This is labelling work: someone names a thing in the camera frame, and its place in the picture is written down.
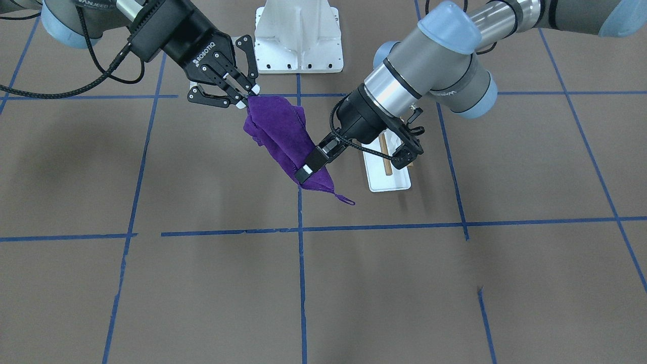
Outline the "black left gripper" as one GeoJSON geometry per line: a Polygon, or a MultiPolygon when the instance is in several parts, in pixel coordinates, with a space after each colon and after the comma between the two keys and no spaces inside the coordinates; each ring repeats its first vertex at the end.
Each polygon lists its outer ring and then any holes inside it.
{"type": "Polygon", "coordinates": [[[377,106],[365,85],[359,85],[341,100],[336,116],[341,124],[341,128],[336,130],[336,139],[324,139],[307,155],[304,165],[295,174],[299,184],[304,184],[326,164],[337,159],[342,153],[341,140],[356,139],[361,144],[370,144],[395,120],[377,106]]]}

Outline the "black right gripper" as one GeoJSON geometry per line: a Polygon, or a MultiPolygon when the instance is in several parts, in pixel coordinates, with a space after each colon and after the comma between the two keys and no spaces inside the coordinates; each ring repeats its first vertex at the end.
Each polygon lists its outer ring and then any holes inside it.
{"type": "Polygon", "coordinates": [[[164,51],[190,81],[188,102],[228,108],[248,107],[248,97],[260,93],[257,63],[251,35],[233,36],[217,29],[190,1],[149,1],[129,26],[131,51],[150,62],[164,51]],[[213,53],[222,57],[222,71],[213,53]],[[203,65],[219,71],[222,96],[207,93],[199,83],[215,85],[203,74],[203,65]]]}

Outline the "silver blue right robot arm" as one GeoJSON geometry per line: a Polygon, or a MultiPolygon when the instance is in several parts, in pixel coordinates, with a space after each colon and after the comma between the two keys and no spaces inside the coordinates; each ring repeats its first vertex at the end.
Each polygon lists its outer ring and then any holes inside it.
{"type": "Polygon", "coordinates": [[[36,99],[69,98],[113,78],[129,54],[142,64],[164,52],[190,81],[188,101],[213,107],[243,109],[260,87],[253,39],[233,40],[220,31],[191,1],[2,1],[2,19],[34,10],[46,31],[70,48],[87,49],[107,30],[125,27],[129,37],[123,49],[90,84],[63,93],[35,93],[2,85],[2,91],[36,99]]]}

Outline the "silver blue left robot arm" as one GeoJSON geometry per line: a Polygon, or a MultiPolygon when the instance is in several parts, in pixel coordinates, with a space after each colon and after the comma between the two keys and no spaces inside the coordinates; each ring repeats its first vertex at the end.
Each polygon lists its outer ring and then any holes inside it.
{"type": "Polygon", "coordinates": [[[297,163],[304,183],[348,147],[371,152],[395,169],[423,154],[423,127],[411,123],[428,97],[462,118],[479,118],[497,99],[494,75],[481,56],[533,28],[621,38],[645,26],[645,1],[489,1],[469,12],[452,1],[428,10],[400,41],[384,44],[363,82],[331,111],[328,134],[297,163]],[[367,147],[386,130],[399,143],[389,154],[367,147]]]}

